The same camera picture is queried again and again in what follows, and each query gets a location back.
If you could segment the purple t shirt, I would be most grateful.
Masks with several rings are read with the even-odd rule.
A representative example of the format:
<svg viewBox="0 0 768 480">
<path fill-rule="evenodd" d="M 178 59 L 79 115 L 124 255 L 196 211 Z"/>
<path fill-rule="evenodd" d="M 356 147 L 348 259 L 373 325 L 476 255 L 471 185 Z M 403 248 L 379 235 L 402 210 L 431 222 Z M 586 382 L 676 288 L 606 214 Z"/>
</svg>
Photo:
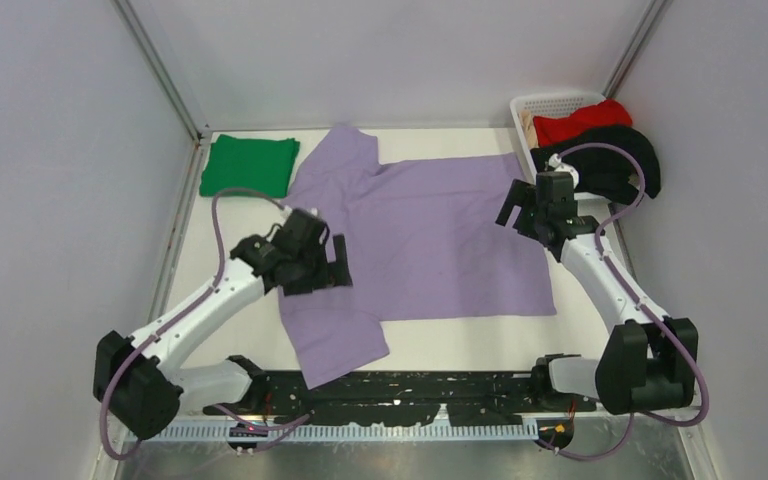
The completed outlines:
<svg viewBox="0 0 768 480">
<path fill-rule="evenodd" d="M 279 296 L 306 385 L 389 355 L 442 364 L 454 321 L 556 312 L 536 241 L 497 215 L 522 170 L 512 153 L 383 164 L 376 137 L 332 128 L 301 163 L 286 202 L 343 235 L 352 285 Z"/>
</svg>

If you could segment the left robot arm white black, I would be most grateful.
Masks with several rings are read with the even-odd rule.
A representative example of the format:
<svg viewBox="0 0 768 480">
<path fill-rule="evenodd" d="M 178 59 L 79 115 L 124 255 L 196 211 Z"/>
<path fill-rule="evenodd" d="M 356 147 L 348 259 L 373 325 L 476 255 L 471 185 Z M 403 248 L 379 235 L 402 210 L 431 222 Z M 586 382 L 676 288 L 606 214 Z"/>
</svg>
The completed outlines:
<svg viewBox="0 0 768 480">
<path fill-rule="evenodd" d="M 138 440 L 159 435 L 186 410 L 232 404 L 258 412 L 267 398 L 255 365 L 231 356 L 208 367 L 183 363 L 220 326 L 272 291 L 306 295 L 349 287 L 346 238 L 315 213 L 287 209 L 269 234 L 221 249 L 217 273 L 150 324 L 97 344 L 92 391 L 103 417 L 113 415 Z"/>
</svg>

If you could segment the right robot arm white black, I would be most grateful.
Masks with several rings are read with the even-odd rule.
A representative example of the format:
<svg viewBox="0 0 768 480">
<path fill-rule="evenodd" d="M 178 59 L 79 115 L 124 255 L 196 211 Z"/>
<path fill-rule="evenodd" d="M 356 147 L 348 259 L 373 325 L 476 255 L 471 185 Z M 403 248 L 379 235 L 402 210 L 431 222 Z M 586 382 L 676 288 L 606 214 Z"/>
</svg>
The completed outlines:
<svg viewBox="0 0 768 480">
<path fill-rule="evenodd" d="M 646 296 L 614 255 L 604 226 L 579 214 L 570 174 L 512 181 L 496 222 L 542 245 L 575 277 L 609 330 L 597 358 L 547 354 L 536 361 L 530 392 L 537 406 L 556 410 L 571 394 L 597 400 L 614 415 L 692 404 L 699 385 L 695 325 Z"/>
</svg>

